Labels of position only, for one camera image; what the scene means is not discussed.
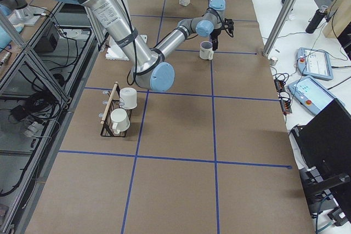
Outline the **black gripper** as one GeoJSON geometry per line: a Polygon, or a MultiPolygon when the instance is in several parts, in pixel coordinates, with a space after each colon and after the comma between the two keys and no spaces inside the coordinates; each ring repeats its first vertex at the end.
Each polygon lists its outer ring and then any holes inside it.
{"type": "Polygon", "coordinates": [[[218,49],[218,36],[220,33],[218,32],[212,32],[211,33],[211,43],[212,43],[212,50],[217,50],[218,49]]]}

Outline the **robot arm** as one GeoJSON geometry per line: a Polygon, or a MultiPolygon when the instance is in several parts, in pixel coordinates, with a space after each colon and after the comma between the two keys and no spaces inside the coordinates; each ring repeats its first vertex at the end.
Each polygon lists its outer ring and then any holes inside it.
{"type": "Polygon", "coordinates": [[[210,37],[213,49],[218,48],[218,36],[222,31],[226,31],[230,37],[234,35],[233,21],[224,16],[225,0],[210,0],[203,16],[181,20],[178,26],[152,49],[147,46],[137,28],[132,25],[123,0],[56,1],[80,4],[89,8],[133,63],[128,78],[137,86],[156,92],[165,92],[173,85],[175,71],[173,66],[165,61],[165,58],[191,34],[210,37]]]}
{"type": "Polygon", "coordinates": [[[25,21],[32,16],[26,0],[1,0],[1,7],[6,7],[4,13],[6,16],[14,12],[20,21],[25,21]]]}

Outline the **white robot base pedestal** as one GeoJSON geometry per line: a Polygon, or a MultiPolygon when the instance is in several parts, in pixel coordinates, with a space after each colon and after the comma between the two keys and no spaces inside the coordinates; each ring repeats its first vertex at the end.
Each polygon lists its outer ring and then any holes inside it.
{"type": "Polygon", "coordinates": [[[121,50],[121,48],[115,43],[112,37],[109,39],[109,47],[106,52],[107,60],[124,60],[129,61],[129,58],[121,50]]]}

